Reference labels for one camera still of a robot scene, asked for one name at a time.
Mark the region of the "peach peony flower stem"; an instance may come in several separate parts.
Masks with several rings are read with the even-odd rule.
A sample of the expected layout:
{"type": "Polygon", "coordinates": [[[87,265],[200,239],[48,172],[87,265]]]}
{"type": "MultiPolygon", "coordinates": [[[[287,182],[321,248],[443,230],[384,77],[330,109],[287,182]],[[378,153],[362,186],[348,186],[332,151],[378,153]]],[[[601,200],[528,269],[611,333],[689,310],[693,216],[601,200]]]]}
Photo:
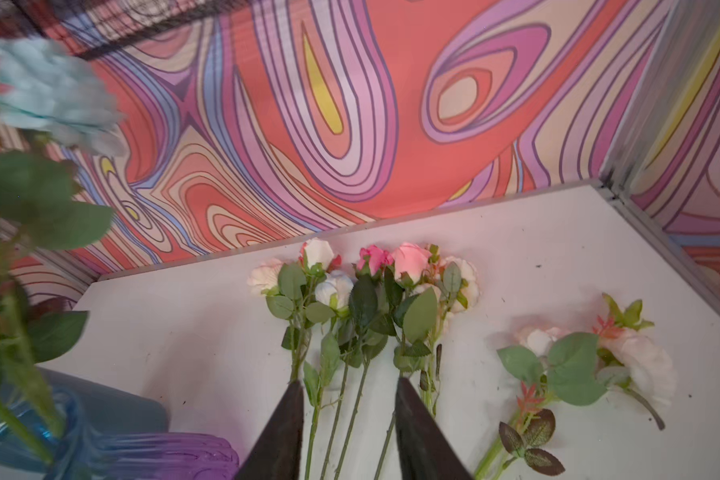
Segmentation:
{"type": "Polygon", "coordinates": [[[658,408],[670,405],[677,391],[673,360],[648,335],[655,324],[645,318],[642,300],[621,307],[609,294],[602,298],[607,312],[590,330],[529,326],[518,332],[514,344],[499,350],[502,366],[520,383],[520,394],[475,478],[498,479],[515,462],[548,477],[564,473],[562,461],[547,448],[557,428],[550,408],[556,403],[586,407],[621,392],[665,430],[658,408]]]}

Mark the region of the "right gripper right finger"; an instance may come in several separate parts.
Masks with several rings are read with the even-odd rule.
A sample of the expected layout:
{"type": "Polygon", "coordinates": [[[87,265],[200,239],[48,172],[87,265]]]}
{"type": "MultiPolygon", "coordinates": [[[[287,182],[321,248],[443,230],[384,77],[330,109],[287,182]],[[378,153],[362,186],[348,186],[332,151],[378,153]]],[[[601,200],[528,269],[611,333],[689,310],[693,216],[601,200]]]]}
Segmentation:
{"type": "Polygon", "coordinates": [[[395,394],[395,432],[403,480],[471,480],[433,417],[406,378],[395,394]]]}

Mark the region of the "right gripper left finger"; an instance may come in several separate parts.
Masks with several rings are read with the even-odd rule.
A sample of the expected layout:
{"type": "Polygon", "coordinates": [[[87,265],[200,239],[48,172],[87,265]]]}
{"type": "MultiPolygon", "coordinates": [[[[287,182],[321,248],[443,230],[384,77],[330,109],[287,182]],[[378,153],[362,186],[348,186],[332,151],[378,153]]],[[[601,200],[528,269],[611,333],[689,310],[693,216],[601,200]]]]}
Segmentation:
{"type": "Polygon", "coordinates": [[[235,480],[298,480],[304,429],[304,386],[291,381],[235,480]]]}

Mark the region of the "teal peony flower stem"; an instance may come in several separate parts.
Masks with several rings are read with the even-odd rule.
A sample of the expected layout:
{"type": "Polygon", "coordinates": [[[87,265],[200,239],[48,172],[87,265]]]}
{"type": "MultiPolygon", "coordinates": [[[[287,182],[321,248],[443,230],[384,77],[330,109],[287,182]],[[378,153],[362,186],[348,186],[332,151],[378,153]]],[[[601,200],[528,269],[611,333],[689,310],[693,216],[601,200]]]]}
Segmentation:
{"type": "Polygon", "coordinates": [[[76,164],[46,147],[113,151],[119,118],[86,61],[48,39],[0,39],[0,427],[45,466],[67,419],[39,364],[67,353],[87,317],[31,305],[12,268],[36,250],[82,248],[108,232],[112,208],[81,201],[76,164]]]}

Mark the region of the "purple blue glass vase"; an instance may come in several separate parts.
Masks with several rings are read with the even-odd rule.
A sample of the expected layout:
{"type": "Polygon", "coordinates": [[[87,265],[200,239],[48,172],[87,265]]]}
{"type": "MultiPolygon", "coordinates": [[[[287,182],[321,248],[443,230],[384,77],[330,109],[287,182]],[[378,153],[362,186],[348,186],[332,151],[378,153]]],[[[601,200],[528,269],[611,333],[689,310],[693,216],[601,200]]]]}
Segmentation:
{"type": "Polygon", "coordinates": [[[54,439],[28,402],[8,411],[50,454],[44,462],[0,421],[0,479],[233,479],[240,459],[228,441],[207,434],[104,434],[91,424],[82,401],[68,389],[53,392],[66,421],[54,439]]]}

